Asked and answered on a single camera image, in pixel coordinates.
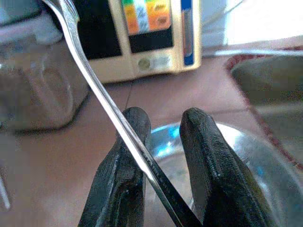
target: silver fork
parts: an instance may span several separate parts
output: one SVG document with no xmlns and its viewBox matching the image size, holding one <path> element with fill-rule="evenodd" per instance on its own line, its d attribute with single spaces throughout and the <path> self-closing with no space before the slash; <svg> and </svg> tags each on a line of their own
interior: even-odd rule
<svg viewBox="0 0 303 227">
<path fill-rule="evenodd" d="M 77 23 L 79 16 L 71 0 L 43 0 L 56 14 L 63 29 L 66 43 L 87 83 L 113 122 L 130 150 L 136 163 L 145 173 L 155 192 L 178 227 L 202 226 L 180 194 L 168 180 L 132 127 L 124 118 L 110 95 L 92 70 L 83 52 Z"/>
</svg>

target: round button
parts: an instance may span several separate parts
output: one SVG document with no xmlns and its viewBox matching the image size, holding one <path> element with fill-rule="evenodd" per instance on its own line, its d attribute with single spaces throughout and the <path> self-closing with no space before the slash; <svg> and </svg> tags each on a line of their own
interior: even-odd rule
<svg viewBox="0 0 303 227">
<path fill-rule="evenodd" d="M 148 70 L 150 65 L 151 65 L 151 61 L 147 58 L 140 59 L 138 63 L 140 70 Z"/>
</svg>

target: kitchen counter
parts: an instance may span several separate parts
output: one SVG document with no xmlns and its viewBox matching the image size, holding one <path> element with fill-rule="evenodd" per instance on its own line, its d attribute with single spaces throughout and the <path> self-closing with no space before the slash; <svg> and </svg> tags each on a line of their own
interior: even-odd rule
<svg viewBox="0 0 303 227">
<path fill-rule="evenodd" d="M 200 69 L 106 85 L 121 110 L 144 109 L 152 127 L 181 120 L 198 107 L 217 122 L 265 138 L 224 68 L 229 57 L 206 58 Z M 77 226 L 99 163 L 115 142 L 115 129 L 91 94 L 74 122 L 41 133 L 0 135 L 0 169 L 12 209 L 0 226 Z"/>
</svg>

